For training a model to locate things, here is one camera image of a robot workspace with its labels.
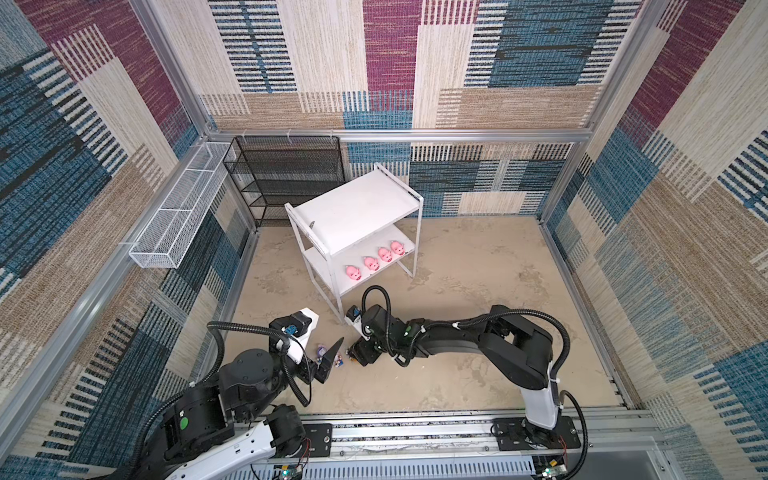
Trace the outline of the pink rubber pig toy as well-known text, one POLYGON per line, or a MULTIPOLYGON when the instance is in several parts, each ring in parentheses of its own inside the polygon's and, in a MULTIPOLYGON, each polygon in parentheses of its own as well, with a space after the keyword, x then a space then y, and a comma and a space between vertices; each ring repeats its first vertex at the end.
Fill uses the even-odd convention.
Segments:
POLYGON ((378 256, 385 263, 390 263, 393 260, 392 252, 385 247, 378 249, 378 256))
POLYGON ((362 279, 362 272, 361 272, 360 268, 355 266, 355 265, 346 265, 345 266, 345 274, 353 282, 357 282, 357 281, 360 281, 362 279))
POLYGON ((378 271, 378 270, 380 269, 380 263, 379 263, 379 261, 378 261, 376 258, 374 258, 374 257, 371 257, 371 256, 365 256, 365 257, 363 258, 363 263, 364 263, 365 267, 366 267, 368 270, 372 271, 372 272, 376 272, 376 271, 378 271))
POLYGON ((392 241, 389 247, 390 252, 396 258, 402 258, 406 255, 405 246, 399 241, 392 241))

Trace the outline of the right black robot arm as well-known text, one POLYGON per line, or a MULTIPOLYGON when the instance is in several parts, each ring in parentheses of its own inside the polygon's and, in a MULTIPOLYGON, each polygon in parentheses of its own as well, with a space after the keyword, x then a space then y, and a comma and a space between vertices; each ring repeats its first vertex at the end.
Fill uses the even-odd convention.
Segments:
POLYGON ((525 404, 522 419, 494 422, 491 433, 500 449, 582 446, 573 420, 562 414, 568 395, 559 390, 558 373, 571 349, 562 322, 538 310, 504 305, 470 319, 403 322, 392 315, 391 299, 381 286, 367 288, 361 302, 373 291, 382 293, 384 306, 352 306, 345 314, 346 322, 360 333, 348 349, 350 358, 367 366, 387 354, 405 368, 415 359, 438 354, 482 355, 520 389, 525 404))

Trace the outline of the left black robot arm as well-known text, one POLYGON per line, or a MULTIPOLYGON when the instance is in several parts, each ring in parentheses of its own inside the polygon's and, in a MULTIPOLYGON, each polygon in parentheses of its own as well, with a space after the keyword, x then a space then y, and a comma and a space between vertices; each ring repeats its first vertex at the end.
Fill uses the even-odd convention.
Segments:
POLYGON ((311 439, 295 407, 274 399, 300 382, 327 381, 341 343, 319 361, 306 352, 316 318, 303 310, 268 326, 210 322, 217 356, 204 378, 173 395, 142 426, 113 479, 221 479, 255 461, 298 456, 311 439))

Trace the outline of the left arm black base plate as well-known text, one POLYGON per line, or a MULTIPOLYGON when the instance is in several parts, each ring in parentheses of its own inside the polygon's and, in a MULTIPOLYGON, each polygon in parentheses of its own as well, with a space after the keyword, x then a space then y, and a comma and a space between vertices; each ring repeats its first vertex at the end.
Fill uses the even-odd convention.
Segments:
POLYGON ((270 438, 267 450, 272 458, 327 458, 331 454, 331 423, 309 423, 299 427, 275 426, 263 422, 258 427, 270 438))

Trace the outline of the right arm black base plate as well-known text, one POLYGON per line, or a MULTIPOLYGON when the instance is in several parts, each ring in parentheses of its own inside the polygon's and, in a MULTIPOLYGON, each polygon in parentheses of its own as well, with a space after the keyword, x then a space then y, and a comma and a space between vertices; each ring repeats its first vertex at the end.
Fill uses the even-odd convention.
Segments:
POLYGON ((490 433, 501 451, 571 451, 582 447, 582 439, 569 416, 561 416, 553 430, 535 426, 525 417, 494 419, 490 433))

